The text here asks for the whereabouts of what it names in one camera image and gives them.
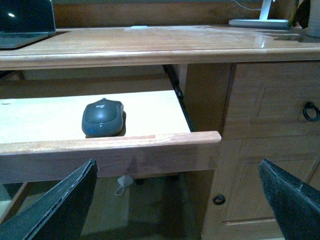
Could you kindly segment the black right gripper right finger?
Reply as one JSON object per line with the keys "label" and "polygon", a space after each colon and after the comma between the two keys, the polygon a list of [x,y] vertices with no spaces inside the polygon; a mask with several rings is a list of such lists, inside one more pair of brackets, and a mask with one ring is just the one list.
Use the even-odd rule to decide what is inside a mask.
{"label": "black right gripper right finger", "polygon": [[267,159],[258,167],[264,195],[286,240],[320,238],[320,191]]}

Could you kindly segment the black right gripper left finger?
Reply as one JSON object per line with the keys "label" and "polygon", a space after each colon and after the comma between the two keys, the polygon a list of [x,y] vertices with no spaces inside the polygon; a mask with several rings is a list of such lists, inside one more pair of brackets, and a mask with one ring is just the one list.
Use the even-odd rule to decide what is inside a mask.
{"label": "black right gripper left finger", "polygon": [[2,240],[78,240],[91,207],[97,163],[88,160],[0,226]]}

